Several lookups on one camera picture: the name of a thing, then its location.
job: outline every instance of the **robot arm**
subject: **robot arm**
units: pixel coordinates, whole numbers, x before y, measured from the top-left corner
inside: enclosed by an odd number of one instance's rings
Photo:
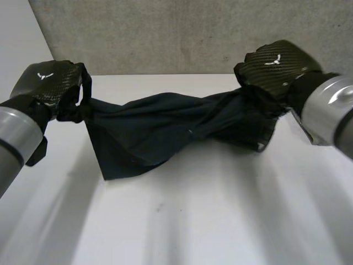
[[[79,106],[80,87],[83,99]],[[49,61],[30,65],[11,98],[0,104],[0,198],[24,165],[46,155],[50,120],[79,123],[89,115],[92,80],[82,63]]]
[[[332,145],[353,159],[353,78],[308,73],[294,81],[292,113],[315,145]]]
[[[318,62],[286,40],[247,54],[234,68],[241,85],[267,93],[292,111],[314,145],[333,145],[353,159],[353,78],[323,73]]]

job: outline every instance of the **white table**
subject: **white table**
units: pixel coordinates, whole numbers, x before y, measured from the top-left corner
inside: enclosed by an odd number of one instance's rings
[[[97,76],[93,97],[236,88],[232,75]],[[85,126],[53,121],[0,264],[344,264],[352,258],[353,163],[281,118],[262,154],[196,142],[142,176],[105,182]]]

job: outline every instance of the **gray concrete wall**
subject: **gray concrete wall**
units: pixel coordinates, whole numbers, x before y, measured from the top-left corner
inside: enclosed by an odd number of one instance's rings
[[[353,71],[353,1],[30,0],[53,57],[93,75],[231,73],[288,39],[329,71]]]

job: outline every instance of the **carbon fiber glove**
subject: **carbon fiber glove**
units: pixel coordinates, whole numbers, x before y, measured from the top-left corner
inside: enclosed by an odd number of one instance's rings
[[[258,48],[234,68],[241,86],[256,86],[268,92],[283,107],[288,107],[287,96],[292,82],[314,71],[321,72],[319,63],[286,40]]]
[[[81,85],[83,99],[80,106],[76,106]],[[92,79],[83,63],[48,61],[28,66],[10,97],[31,96],[49,109],[51,119],[78,123],[83,119],[82,111],[86,114],[89,111],[91,86]]]

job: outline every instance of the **cloth fold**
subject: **cloth fold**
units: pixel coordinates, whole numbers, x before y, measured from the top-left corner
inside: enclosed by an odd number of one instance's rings
[[[116,105],[90,99],[84,119],[104,179],[133,177],[193,141],[216,139],[263,151],[278,117],[265,115],[243,87],[205,98],[162,93]]]

